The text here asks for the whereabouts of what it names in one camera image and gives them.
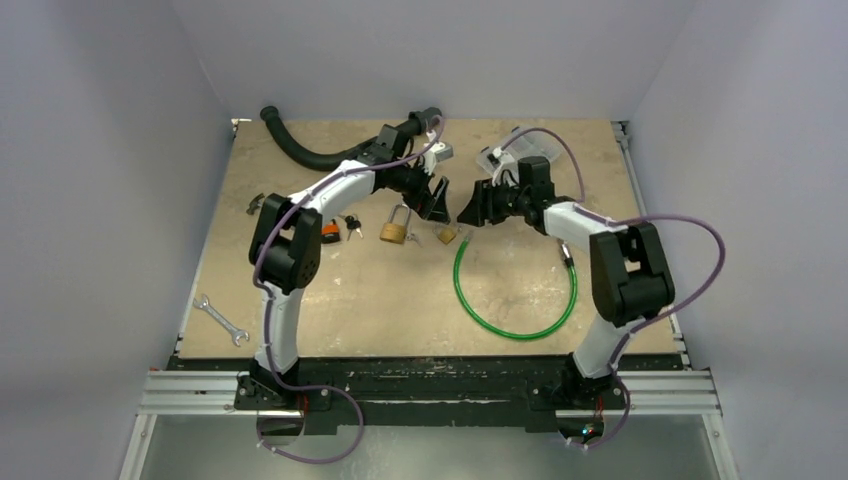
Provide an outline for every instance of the padlock shackle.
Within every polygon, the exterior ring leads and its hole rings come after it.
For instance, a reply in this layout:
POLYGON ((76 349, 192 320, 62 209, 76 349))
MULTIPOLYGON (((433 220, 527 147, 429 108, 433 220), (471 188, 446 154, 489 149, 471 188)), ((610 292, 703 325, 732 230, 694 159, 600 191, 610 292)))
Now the padlock shackle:
POLYGON ((405 203, 399 203, 399 204, 395 205, 394 207, 392 207, 392 211, 391 211, 391 213, 389 213, 389 219, 386 223, 393 223, 395 221, 395 215, 397 215, 397 209, 401 208, 401 207, 406 209, 406 219, 403 222, 403 226, 409 227, 409 221, 412 219, 412 209, 409 208, 409 205, 407 205, 405 203))

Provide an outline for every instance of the black hose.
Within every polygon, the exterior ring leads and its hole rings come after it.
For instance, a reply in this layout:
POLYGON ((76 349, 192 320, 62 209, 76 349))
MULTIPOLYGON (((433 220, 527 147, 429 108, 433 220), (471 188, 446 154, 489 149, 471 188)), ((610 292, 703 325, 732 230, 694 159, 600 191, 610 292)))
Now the black hose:
MULTIPOLYGON (((409 114, 408 120, 395 126, 395 128, 410 137, 414 137, 426 131, 433 117, 435 115, 441 115, 441 113, 438 108, 434 107, 421 112, 412 112, 409 114)), ((337 153, 315 153, 297 143, 297 140, 291 136, 286 126, 283 125, 283 120, 280 118, 280 111, 277 110, 277 107, 269 105, 263 108, 259 112, 259 118, 265 122, 268 132, 271 133, 271 137, 274 138, 274 141, 286 155, 310 170, 321 172, 335 170, 342 163, 342 160, 356 158, 357 155, 374 143, 374 140, 377 138, 371 137, 355 147, 337 153)))

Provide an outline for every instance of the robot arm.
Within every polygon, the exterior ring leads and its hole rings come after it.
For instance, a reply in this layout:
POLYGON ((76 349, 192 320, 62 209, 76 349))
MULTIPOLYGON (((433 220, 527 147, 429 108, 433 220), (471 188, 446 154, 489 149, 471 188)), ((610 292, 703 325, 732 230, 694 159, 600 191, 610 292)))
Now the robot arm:
MULTIPOLYGON (((348 171, 367 167, 355 160, 345 160, 338 170, 348 171)), ((263 264, 263 283, 273 293, 262 291, 262 311, 273 301, 271 310, 271 351, 274 365, 285 373, 297 361, 297 323, 303 289, 312 281, 321 260, 321 229, 350 205, 365 199, 374 191, 376 172, 365 171, 338 178, 326 186, 321 193, 307 201, 292 219, 295 227, 291 240, 278 238, 269 250, 263 264)), ((316 185, 295 193, 289 198, 272 194, 264 202, 254 232, 250 251, 251 263, 262 243, 267 240, 271 229, 282 215, 295 203, 300 202, 316 185)), ((259 365, 270 370, 268 357, 260 347, 255 358, 259 365)))
MULTIPOLYGON (((431 123, 422 122, 421 129, 431 123)), ((312 281, 321 260, 321 229, 350 205, 365 199, 381 188, 400 192, 405 203, 424 219, 449 223, 445 205, 448 180, 442 178, 435 192, 429 183, 438 162, 452 156, 452 148, 438 142, 434 132, 426 132, 431 147, 424 153, 424 161, 415 165, 397 165, 380 168, 403 155, 409 136, 397 128, 384 126, 376 140, 354 160, 344 160, 327 177, 311 187, 287 198, 277 194, 265 199, 251 241, 249 260, 256 265, 259 253, 276 225, 296 204, 300 208, 283 225, 283 230, 293 229, 291 238, 277 236, 268 246, 261 265, 260 280, 263 289, 263 311, 271 305, 270 341, 273 364, 260 346, 255 359, 260 367, 286 373, 297 362, 297 323, 303 289, 312 281), (323 185, 328 178, 335 178, 323 185)))
POLYGON ((555 196, 550 163, 543 157, 516 163, 517 184, 477 181, 471 202, 457 220, 480 227, 523 216, 539 233, 589 253, 598 314, 568 357, 562 379, 569 400, 587 402, 610 386, 614 366, 633 332, 672 303, 674 282, 653 224, 618 225, 569 197, 555 196))

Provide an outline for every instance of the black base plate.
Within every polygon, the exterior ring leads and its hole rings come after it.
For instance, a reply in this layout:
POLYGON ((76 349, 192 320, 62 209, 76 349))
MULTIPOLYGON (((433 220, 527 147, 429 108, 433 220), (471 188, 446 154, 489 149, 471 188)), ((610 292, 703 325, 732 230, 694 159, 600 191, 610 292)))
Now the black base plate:
MULTIPOLYGON (((357 357, 301 358, 298 385, 332 385, 349 392, 368 425, 523 427, 555 432, 556 410, 573 409, 553 395, 565 356, 357 357)), ((302 409, 304 398, 281 390, 257 375, 253 360, 182 360, 169 370, 242 371, 236 409, 302 409)), ((682 370, 679 355, 624 355, 621 370, 682 370)), ((311 435, 334 434, 355 425, 353 406, 335 394, 307 393, 311 435)), ((603 394, 606 409, 623 408, 620 396, 603 394)))

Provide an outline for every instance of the white wall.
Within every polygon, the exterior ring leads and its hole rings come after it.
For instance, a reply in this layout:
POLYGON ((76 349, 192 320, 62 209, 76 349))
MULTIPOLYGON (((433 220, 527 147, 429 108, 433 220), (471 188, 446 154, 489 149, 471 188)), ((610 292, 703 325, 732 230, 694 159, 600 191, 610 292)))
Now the white wall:
POLYGON ((694 0, 174 0, 235 117, 629 118, 694 0))
POLYGON ((166 0, 4 1, 0 44, 0 478, 115 478, 228 117, 166 0))
MULTIPOLYGON (((744 478, 844 478, 848 4, 701 1, 633 118, 650 211, 702 216, 727 266, 681 314, 744 478)), ((709 240, 671 229, 691 291, 709 240)))

